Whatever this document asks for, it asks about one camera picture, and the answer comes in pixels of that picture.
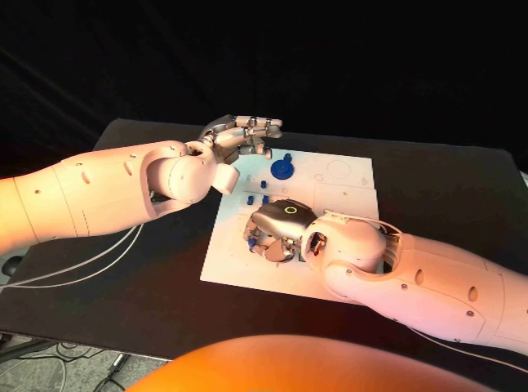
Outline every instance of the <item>small blue part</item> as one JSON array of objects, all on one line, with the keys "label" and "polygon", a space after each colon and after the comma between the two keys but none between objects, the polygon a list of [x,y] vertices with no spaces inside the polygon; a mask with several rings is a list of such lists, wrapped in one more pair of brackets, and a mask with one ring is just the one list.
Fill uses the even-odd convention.
[{"label": "small blue part", "polygon": [[255,238],[248,239],[248,246],[249,246],[249,251],[254,252],[255,249],[255,244],[258,243]]},{"label": "small blue part", "polygon": [[272,176],[278,180],[287,180],[294,175],[295,167],[291,160],[291,154],[285,154],[284,159],[272,163]]}]

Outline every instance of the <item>white robotic arm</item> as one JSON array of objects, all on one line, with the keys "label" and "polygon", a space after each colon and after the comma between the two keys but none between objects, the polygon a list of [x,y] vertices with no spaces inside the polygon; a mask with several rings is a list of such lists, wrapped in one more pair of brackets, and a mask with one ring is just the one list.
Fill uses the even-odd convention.
[{"label": "white robotic arm", "polygon": [[[269,247],[258,245],[261,233],[277,238]],[[261,207],[245,239],[252,252],[275,262],[291,260],[300,249],[344,301],[444,340],[528,355],[528,276],[464,249],[400,232],[385,234],[367,218],[330,211],[317,217],[292,200]]]},{"label": "white robotic arm", "polygon": [[0,254],[121,231],[197,203],[210,186],[229,194],[238,154],[271,158],[262,136],[281,136],[281,120],[225,116],[197,141],[94,151],[0,180]]}]

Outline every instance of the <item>blue object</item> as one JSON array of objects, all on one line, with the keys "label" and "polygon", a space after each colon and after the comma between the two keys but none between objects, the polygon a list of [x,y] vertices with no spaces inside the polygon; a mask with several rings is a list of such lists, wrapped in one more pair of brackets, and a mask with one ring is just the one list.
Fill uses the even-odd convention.
[{"label": "blue object", "polygon": [[248,239],[248,246],[249,246],[249,251],[254,252],[255,250],[255,244],[258,243],[255,238]]},{"label": "blue object", "polygon": [[284,159],[275,161],[272,164],[272,176],[278,180],[287,180],[295,172],[294,164],[291,163],[291,154],[285,154]]}]

